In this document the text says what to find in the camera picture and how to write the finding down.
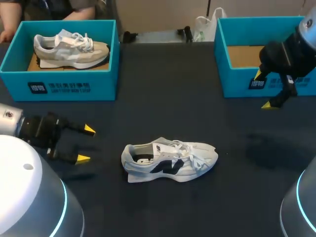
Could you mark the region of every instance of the shoe insole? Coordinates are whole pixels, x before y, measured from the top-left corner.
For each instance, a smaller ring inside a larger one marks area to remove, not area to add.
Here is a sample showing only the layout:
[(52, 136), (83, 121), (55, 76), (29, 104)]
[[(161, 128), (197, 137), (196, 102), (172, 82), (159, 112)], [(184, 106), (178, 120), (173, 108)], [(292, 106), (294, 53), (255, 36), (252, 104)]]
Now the shoe insole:
[(153, 162), (154, 155), (152, 154), (139, 154), (133, 155), (133, 160), (138, 164), (150, 164)]

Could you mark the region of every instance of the sneaker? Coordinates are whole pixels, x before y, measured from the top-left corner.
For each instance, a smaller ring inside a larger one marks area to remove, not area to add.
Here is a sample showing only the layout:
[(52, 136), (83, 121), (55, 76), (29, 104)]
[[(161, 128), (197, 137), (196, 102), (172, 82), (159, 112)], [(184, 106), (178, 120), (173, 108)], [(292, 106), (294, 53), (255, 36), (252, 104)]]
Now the sneaker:
[(186, 182), (209, 171), (217, 158), (215, 148), (208, 144), (162, 137), (144, 145), (127, 145), (121, 157), (129, 183), (160, 177)]
[(109, 55), (106, 43), (94, 42), (78, 33), (62, 30), (54, 37), (34, 37), (34, 50), (40, 68), (74, 67), (88, 69), (101, 64)]

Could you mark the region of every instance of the shoelace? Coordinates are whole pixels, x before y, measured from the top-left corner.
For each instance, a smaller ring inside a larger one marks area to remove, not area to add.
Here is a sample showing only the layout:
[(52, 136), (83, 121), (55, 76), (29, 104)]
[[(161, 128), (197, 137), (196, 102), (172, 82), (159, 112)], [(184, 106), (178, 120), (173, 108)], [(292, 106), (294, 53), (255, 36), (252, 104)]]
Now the shoelace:
[(81, 44), (75, 44), (71, 46), (71, 48), (75, 48), (80, 46), (84, 52), (88, 52), (93, 49), (93, 40), (91, 38), (88, 38), (88, 34), (85, 33), (84, 37), (80, 35), (79, 33), (73, 33), (72, 38), (75, 39), (75, 43), (82, 42)]
[(187, 153), (190, 154), (189, 158), (190, 158), (191, 164), (196, 170), (200, 170), (204, 164), (208, 166), (205, 159), (195, 157), (191, 154), (191, 150), (193, 149), (192, 145), (184, 144), (184, 142), (181, 142), (178, 140), (174, 140), (173, 142), (180, 143), (179, 145), (175, 145), (175, 144), (172, 145), (177, 150), (177, 153), (180, 153), (182, 156), (185, 156)]

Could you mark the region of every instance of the shoe sole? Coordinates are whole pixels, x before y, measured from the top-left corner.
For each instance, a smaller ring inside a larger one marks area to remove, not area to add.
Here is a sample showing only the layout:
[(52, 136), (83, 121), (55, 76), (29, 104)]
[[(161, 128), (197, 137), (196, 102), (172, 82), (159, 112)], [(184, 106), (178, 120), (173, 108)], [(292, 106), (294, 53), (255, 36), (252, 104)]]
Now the shoe sole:
[(50, 69), (50, 68), (62, 68), (62, 67), (72, 67), (78, 70), (89, 69), (98, 66), (99, 64), (107, 61), (108, 56), (103, 57), (99, 60), (96, 60), (91, 63), (74, 63), (67, 60), (58, 61), (58, 60), (42, 60), (40, 59), (39, 67), (41, 69)]
[(190, 180), (196, 179), (200, 176), (202, 176), (203, 174), (205, 174), (206, 172), (208, 172), (213, 166), (215, 165), (215, 163), (210, 166), (205, 172), (201, 173), (201, 174), (195, 174), (195, 175), (190, 175), (190, 176), (176, 176), (173, 174), (165, 174), (165, 173), (147, 173), (146, 176), (137, 176), (134, 174), (128, 174), (128, 182), (129, 183), (141, 183), (141, 182), (148, 182), (148, 181), (152, 181), (154, 179), (157, 178), (169, 178), (169, 179), (173, 179), (177, 182), (188, 182)]

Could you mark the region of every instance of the blue shoebox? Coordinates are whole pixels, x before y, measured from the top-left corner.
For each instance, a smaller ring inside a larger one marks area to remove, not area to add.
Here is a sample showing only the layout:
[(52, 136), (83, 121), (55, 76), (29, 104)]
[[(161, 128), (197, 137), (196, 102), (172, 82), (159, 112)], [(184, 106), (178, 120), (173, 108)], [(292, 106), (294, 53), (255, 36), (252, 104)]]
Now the blue shoebox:
[[(284, 41), (302, 19), (300, 16), (219, 19), (215, 35), (215, 58), (224, 97), (277, 95), (282, 88), (278, 74), (270, 73), (266, 81), (253, 82), (259, 68), (232, 67), (228, 47), (266, 45), (271, 40)], [(299, 95), (316, 95), (316, 70), (304, 78), (298, 78), (296, 87)]]
[[(34, 36), (52, 37), (62, 29), (111, 46), (107, 70), (28, 72)], [(115, 100), (119, 71), (119, 37), (114, 20), (24, 21), (0, 67), (0, 76), (15, 101)]]

